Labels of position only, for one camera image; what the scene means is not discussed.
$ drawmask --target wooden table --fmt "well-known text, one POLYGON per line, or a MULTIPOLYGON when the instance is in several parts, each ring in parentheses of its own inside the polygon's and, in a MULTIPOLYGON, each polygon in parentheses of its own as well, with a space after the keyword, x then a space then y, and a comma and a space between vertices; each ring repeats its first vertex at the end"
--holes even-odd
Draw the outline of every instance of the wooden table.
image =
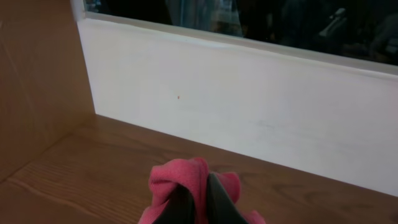
POLYGON ((237 172, 238 208, 268 224, 398 223, 397 197, 102 116, 0 184, 0 223, 137 223, 151 167, 192 157, 237 172))

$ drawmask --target dark window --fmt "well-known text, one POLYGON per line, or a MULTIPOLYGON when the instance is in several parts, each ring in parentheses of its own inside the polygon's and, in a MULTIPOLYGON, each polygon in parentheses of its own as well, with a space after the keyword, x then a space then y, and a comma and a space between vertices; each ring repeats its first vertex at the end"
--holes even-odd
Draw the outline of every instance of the dark window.
POLYGON ((398 65, 398 0, 86 0, 87 10, 398 65))

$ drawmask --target pink cloth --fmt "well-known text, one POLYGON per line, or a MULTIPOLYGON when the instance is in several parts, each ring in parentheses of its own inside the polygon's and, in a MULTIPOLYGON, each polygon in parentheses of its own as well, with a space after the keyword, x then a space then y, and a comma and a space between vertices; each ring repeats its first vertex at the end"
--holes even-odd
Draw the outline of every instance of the pink cloth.
MULTIPOLYGON (((154 166, 150 173, 149 188, 153 193, 152 205, 144 210, 138 224, 152 224, 167 205, 167 197, 177 184, 186 187, 195 201, 195 223, 207 224, 206 217, 206 182, 209 168, 206 160, 174 159, 162 166, 154 166)), ((217 174, 231 200, 236 203, 241 193, 241 184, 233 172, 217 174)), ((265 224, 256 211, 243 215, 251 224, 265 224)))

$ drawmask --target cloth fold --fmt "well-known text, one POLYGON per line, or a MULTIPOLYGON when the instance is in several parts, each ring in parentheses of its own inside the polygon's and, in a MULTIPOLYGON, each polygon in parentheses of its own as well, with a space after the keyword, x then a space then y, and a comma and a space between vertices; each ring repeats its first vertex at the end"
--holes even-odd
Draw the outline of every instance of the cloth fold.
MULTIPOLYGON (((195 202, 195 223, 207 224, 206 182, 209 168, 206 160, 174 159, 162 166, 154 166, 149 177, 149 188, 153 194, 152 205, 144 210, 138 224, 152 224, 167 205, 167 198, 178 184, 186 187, 195 202)), ((241 184, 234 172, 216 174, 233 203, 239 200, 241 184)), ((256 211, 244 214, 250 224, 265 224, 256 211)))

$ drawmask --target red fabric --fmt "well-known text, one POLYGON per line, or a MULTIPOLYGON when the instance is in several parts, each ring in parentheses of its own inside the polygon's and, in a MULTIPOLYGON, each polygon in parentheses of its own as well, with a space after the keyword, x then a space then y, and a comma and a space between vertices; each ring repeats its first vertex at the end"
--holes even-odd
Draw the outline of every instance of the red fabric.
MULTIPOLYGON (((167 205, 167 197, 177 184, 186 187, 195 201, 196 224, 207 224, 206 181, 209 175, 207 163, 202 158, 174 159, 162 166, 154 166, 150 173, 149 188, 153 193, 152 205, 144 210, 138 224, 152 224, 167 205)), ((241 184, 233 172, 217 174, 220 182, 236 203, 241 193, 241 184)), ((256 211, 243 215, 250 224, 265 224, 256 211)))

